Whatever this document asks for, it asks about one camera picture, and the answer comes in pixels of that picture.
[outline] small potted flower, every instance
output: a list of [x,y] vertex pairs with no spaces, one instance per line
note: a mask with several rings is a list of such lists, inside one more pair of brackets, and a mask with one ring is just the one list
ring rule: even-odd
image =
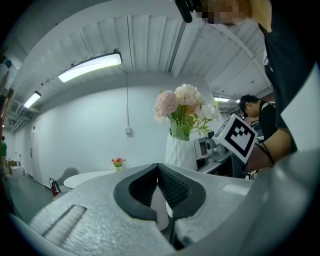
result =
[[116,171],[122,171],[123,170],[123,166],[122,166],[122,163],[125,162],[126,160],[125,159],[122,159],[122,158],[115,158],[115,159],[112,159],[111,162],[113,163],[114,165],[114,169]]

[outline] black shirt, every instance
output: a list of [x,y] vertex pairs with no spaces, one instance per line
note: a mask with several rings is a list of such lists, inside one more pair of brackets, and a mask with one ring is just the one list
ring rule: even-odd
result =
[[273,72],[276,126],[286,128],[280,114],[302,88],[319,57],[319,41],[315,38],[319,30],[318,15],[312,1],[270,2],[272,32],[260,28],[265,35],[267,57]]
[[264,140],[269,139],[276,131],[276,108],[272,104],[267,104],[263,109],[266,101],[261,101],[259,106],[259,123],[264,136]]

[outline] fluorescent light fixture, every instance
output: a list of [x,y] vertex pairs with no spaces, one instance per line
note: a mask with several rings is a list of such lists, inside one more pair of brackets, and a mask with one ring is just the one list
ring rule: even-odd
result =
[[230,100],[229,98],[218,98],[218,97],[214,97],[214,99],[218,102],[228,102]]
[[26,101],[24,106],[28,109],[32,106],[33,103],[35,103],[37,100],[39,100],[41,97],[41,94],[37,91],[35,91],[32,96]]
[[121,53],[117,51],[117,52],[101,55],[98,57],[94,57],[84,62],[81,62],[76,66],[72,66],[71,68],[67,69],[66,71],[58,75],[58,78],[63,83],[65,83],[85,73],[110,67],[110,66],[121,65],[121,64],[122,64]]

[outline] white ceiling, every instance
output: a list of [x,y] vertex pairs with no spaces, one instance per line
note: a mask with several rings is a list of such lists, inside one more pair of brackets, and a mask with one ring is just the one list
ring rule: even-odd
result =
[[19,69],[34,46],[57,24],[91,6],[111,0],[35,0],[5,40],[6,55]]
[[[205,77],[212,93],[234,100],[243,94],[261,96],[271,91],[263,68],[263,34],[254,22],[246,21],[231,29],[199,20],[185,24],[178,10],[170,10],[175,8],[173,2],[160,0],[127,1],[129,10],[120,15],[115,2],[126,1],[114,0],[89,7],[65,19],[35,42],[36,45],[28,49],[26,61],[14,81],[16,96],[26,100],[38,90],[42,94],[39,102],[44,104],[71,87],[122,72],[201,76]],[[132,14],[137,15],[128,15],[129,5],[134,2],[144,2],[144,10],[135,10],[132,5]],[[150,2],[153,4],[148,10],[146,5]],[[166,14],[162,9],[170,10],[167,17],[160,15]],[[90,11],[94,13],[92,18],[88,18]],[[141,12],[154,15],[140,15]],[[114,49],[122,55],[120,68],[96,70],[67,83],[57,78],[71,64]],[[221,105],[223,111],[234,108],[234,101]]]

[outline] power outlet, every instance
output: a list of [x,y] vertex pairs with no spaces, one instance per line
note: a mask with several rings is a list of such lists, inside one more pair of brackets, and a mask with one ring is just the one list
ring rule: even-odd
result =
[[124,132],[125,132],[126,134],[130,134],[130,133],[131,133],[131,127],[125,127],[125,128],[124,128]]

